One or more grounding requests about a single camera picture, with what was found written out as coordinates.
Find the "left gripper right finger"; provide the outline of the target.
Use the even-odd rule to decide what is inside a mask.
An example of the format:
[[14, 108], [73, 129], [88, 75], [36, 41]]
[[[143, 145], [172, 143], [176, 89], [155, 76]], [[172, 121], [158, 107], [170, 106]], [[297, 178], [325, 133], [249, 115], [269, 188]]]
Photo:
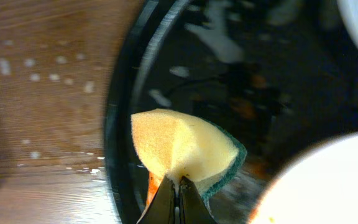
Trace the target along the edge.
[[217, 224], [208, 212], [195, 184], [183, 176], [178, 192], [181, 224]]

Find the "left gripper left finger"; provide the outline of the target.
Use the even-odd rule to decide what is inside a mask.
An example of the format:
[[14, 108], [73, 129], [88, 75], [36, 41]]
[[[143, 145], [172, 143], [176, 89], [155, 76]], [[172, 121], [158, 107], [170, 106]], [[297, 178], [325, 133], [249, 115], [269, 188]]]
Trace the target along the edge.
[[153, 200], [139, 218], [137, 224], [174, 224], [175, 199], [174, 183], [165, 176]]

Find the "yellow sponge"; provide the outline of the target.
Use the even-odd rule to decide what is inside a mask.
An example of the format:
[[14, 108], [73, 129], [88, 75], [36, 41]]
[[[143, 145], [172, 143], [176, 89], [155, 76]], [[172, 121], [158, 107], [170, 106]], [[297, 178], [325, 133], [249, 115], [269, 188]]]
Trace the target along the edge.
[[149, 172], [146, 204], [164, 177], [190, 179], [204, 202], [242, 167], [246, 148], [218, 125], [185, 113], [155, 109], [131, 115], [133, 145]]

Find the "pinkish white plate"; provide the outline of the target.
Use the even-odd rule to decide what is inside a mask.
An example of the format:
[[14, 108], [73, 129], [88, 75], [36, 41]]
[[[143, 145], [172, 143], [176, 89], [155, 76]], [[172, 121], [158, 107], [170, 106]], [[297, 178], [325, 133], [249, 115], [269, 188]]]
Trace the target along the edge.
[[268, 184], [250, 224], [358, 224], [358, 132], [312, 145]]

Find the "round black tray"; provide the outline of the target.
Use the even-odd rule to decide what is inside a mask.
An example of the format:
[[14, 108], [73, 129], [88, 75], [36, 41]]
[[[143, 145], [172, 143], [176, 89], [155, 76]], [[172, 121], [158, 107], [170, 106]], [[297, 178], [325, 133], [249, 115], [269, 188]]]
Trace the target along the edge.
[[217, 124], [269, 172], [309, 143], [358, 131], [358, 47], [344, 1], [147, 1], [112, 74], [106, 165], [122, 223], [149, 175], [129, 116], [161, 108]]

